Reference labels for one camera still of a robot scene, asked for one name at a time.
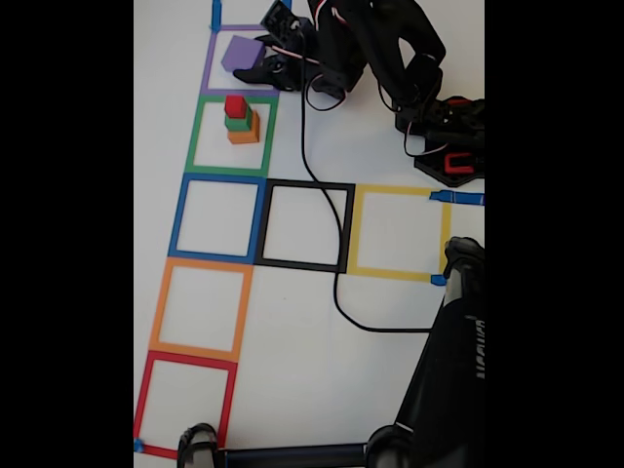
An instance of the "red block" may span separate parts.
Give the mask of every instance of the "red block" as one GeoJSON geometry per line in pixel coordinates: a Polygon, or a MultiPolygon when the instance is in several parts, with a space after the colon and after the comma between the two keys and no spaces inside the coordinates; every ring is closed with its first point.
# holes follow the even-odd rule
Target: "red block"
{"type": "Polygon", "coordinates": [[[247,115],[247,102],[242,96],[225,97],[225,113],[230,119],[244,119],[247,115]]]}

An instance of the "grid of squares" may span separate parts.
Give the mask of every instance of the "grid of squares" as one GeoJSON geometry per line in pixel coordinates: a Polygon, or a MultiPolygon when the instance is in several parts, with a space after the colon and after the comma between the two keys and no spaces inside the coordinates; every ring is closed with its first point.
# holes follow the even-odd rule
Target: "grid of squares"
{"type": "MultiPolygon", "coordinates": [[[[291,0],[284,0],[290,6],[291,0]]],[[[247,306],[249,300],[250,287],[254,264],[279,266],[285,268],[297,268],[303,270],[329,271],[334,272],[336,269],[342,273],[349,273],[360,276],[373,276],[380,278],[393,278],[401,280],[414,280],[429,282],[431,273],[419,273],[408,271],[394,271],[374,269],[358,266],[358,248],[360,241],[360,228],[362,224],[362,211],[364,208],[364,196],[366,193],[401,193],[418,196],[428,196],[431,193],[429,189],[418,189],[411,187],[395,187],[395,186],[375,186],[375,185],[356,185],[324,183],[324,187],[329,191],[344,191],[345,209],[343,218],[343,239],[342,255],[338,259],[338,263],[334,265],[313,262],[297,262],[290,260],[281,260],[275,258],[264,258],[264,246],[266,242],[266,233],[269,223],[270,207],[275,187],[292,187],[300,189],[318,189],[313,182],[294,181],[294,180],[275,180],[266,179],[270,162],[271,147],[275,130],[275,118],[277,113],[279,91],[275,89],[232,89],[210,88],[211,69],[215,60],[220,66],[220,58],[216,58],[217,40],[220,31],[257,32],[258,35],[263,33],[264,29],[255,24],[221,24],[221,8],[218,11],[218,18],[213,21],[213,33],[211,35],[198,107],[195,115],[191,142],[187,155],[185,174],[182,180],[180,196],[178,199],[177,210],[175,214],[175,224],[172,234],[172,240],[169,249],[169,258],[165,267],[156,317],[153,324],[152,334],[150,337],[149,351],[145,365],[145,372],[141,382],[141,388],[138,398],[136,418],[134,425],[134,437],[140,437],[141,424],[144,419],[149,385],[152,380],[152,371],[154,364],[158,361],[174,363],[179,365],[197,366],[206,369],[226,371],[226,385],[222,402],[222,411],[218,424],[218,441],[219,446],[224,447],[226,443],[227,427],[232,404],[232,395],[236,380],[237,363],[240,355],[243,330],[247,315],[247,306]],[[198,161],[197,151],[200,141],[200,133],[202,129],[202,121],[205,117],[207,104],[223,103],[225,96],[230,94],[239,94],[246,97],[251,106],[268,105],[270,111],[267,119],[266,133],[263,139],[262,154],[259,159],[261,162],[256,167],[231,167],[224,165],[203,165],[202,161],[198,161]],[[180,234],[180,226],[182,223],[184,205],[192,181],[233,183],[233,184],[253,184],[257,186],[253,219],[250,233],[249,244],[245,254],[227,255],[210,252],[189,252],[179,250],[177,242],[180,234]],[[240,297],[235,319],[234,337],[231,346],[226,349],[220,347],[202,347],[189,346],[174,342],[168,342],[162,339],[161,331],[163,323],[166,319],[167,302],[170,294],[170,285],[174,275],[175,268],[199,268],[204,270],[212,270],[214,272],[236,272],[243,275],[243,284],[240,288],[240,297]]],[[[442,204],[442,226],[440,236],[440,267],[442,272],[446,263],[444,256],[444,243],[450,235],[450,216],[451,204],[442,204]]],[[[159,448],[144,445],[144,452],[151,455],[162,456],[170,459],[176,459],[176,451],[170,448],[159,448]]]]}

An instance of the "purple cube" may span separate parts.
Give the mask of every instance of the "purple cube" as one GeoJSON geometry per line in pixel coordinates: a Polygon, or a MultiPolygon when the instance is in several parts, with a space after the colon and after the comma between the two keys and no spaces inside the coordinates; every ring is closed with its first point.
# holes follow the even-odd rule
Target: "purple cube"
{"type": "Polygon", "coordinates": [[[249,70],[264,58],[264,43],[247,37],[233,36],[221,64],[226,71],[249,70]]]}

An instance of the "green block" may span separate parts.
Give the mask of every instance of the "green block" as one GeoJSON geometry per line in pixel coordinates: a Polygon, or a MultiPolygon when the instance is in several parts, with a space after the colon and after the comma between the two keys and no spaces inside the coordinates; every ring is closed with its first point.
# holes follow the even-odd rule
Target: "green block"
{"type": "Polygon", "coordinates": [[[252,112],[252,108],[247,106],[247,114],[245,114],[244,119],[230,119],[227,114],[225,114],[225,127],[230,132],[248,132],[252,129],[252,120],[254,117],[254,113],[252,112]]]}

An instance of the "orange block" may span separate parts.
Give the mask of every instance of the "orange block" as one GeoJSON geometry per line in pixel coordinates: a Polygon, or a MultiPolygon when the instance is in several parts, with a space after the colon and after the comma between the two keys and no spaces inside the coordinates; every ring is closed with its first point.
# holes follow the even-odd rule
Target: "orange block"
{"type": "Polygon", "coordinates": [[[253,112],[252,129],[248,132],[228,132],[227,138],[232,144],[260,142],[260,116],[253,112]]]}

